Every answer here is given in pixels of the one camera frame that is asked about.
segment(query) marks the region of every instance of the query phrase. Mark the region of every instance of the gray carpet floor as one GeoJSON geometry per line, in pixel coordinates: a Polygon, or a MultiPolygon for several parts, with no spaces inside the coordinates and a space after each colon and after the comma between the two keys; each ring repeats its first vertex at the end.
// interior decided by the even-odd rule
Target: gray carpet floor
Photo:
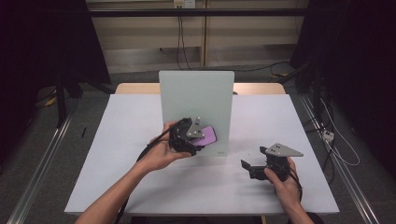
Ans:
{"type": "MultiPolygon", "coordinates": [[[[228,67],[228,69],[251,69],[259,66],[228,67]]],[[[285,65],[274,66],[272,73],[286,73],[290,68],[285,65]]],[[[268,82],[275,77],[269,76],[269,69],[254,72],[236,72],[235,82],[268,82]]],[[[158,82],[158,72],[119,74],[112,76],[116,87],[121,82],[158,82]]],[[[296,92],[292,81],[284,85],[290,95],[301,122],[309,120],[300,95],[296,92]]],[[[76,178],[91,147],[95,132],[106,109],[108,95],[88,87],[83,87],[81,99],[67,99],[70,103],[78,101],[78,108],[73,116],[68,131],[64,136],[57,154],[42,183],[40,191],[35,196],[34,203],[25,219],[25,223],[72,223],[75,216],[64,213],[64,208],[76,182],[76,178]]],[[[396,220],[396,181],[372,157],[364,139],[360,139],[352,131],[343,111],[332,102],[334,122],[337,129],[356,149],[361,158],[359,166],[350,166],[349,170],[355,177],[363,193],[375,210],[381,223],[394,223],[396,220]]],[[[0,223],[7,223],[18,199],[25,190],[35,168],[40,163],[47,146],[55,132],[57,124],[56,105],[37,109],[34,118],[26,130],[20,143],[3,164],[0,175],[0,223]]],[[[314,127],[309,124],[307,130],[314,127]]],[[[322,164],[327,152],[316,132],[307,133],[307,137],[322,164]]],[[[356,156],[350,151],[346,143],[335,136],[335,144],[347,161],[356,161],[356,156]]],[[[332,165],[329,163],[325,175],[332,175],[332,165]]],[[[337,171],[330,184],[334,198],[340,208],[339,214],[323,216],[326,223],[364,223],[360,211],[349,195],[346,185],[337,171]]],[[[286,223],[285,216],[267,217],[267,223],[286,223]]]]}

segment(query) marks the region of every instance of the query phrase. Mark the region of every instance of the table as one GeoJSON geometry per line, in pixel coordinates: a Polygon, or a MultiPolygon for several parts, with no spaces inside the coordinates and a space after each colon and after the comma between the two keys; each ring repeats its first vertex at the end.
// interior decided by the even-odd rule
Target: table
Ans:
{"type": "MultiPolygon", "coordinates": [[[[122,94],[133,85],[140,86],[143,91],[159,89],[159,84],[121,84],[117,94],[112,95],[66,206],[66,213],[80,214],[84,211],[131,167],[131,161],[141,150],[131,148],[141,148],[147,139],[162,129],[159,95],[122,94]]],[[[240,94],[259,93],[260,87],[262,92],[279,94],[238,95],[233,98],[232,148],[228,157],[193,157],[147,175],[131,195],[125,214],[281,214],[283,210],[271,184],[250,180],[248,172],[240,167],[241,159],[252,165],[262,165],[264,156],[259,152],[259,146],[269,147],[277,140],[304,153],[302,158],[294,161],[304,187],[302,204],[305,209],[319,214],[339,212],[292,102],[288,95],[283,94],[281,86],[235,84],[234,90],[240,94]]]]}

